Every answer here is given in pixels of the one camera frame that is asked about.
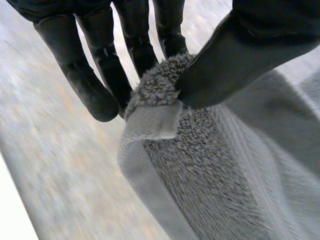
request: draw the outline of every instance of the hand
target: hand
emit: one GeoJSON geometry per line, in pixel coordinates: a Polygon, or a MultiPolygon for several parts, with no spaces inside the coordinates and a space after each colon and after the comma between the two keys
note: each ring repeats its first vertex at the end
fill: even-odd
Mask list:
{"type": "MultiPolygon", "coordinates": [[[[92,116],[107,122],[122,116],[132,88],[114,45],[111,0],[7,0],[50,48],[69,84],[92,116]],[[84,32],[103,84],[84,54],[78,30],[84,32]]],[[[181,35],[185,0],[153,0],[159,42],[166,58],[187,52],[181,35]]],[[[158,63],[150,44],[148,0],[114,0],[131,60],[142,77],[158,63]]]]}
{"type": "Polygon", "coordinates": [[[267,71],[320,44],[316,1],[233,0],[233,10],[177,81],[194,109],[233,96],[267,71]]]}

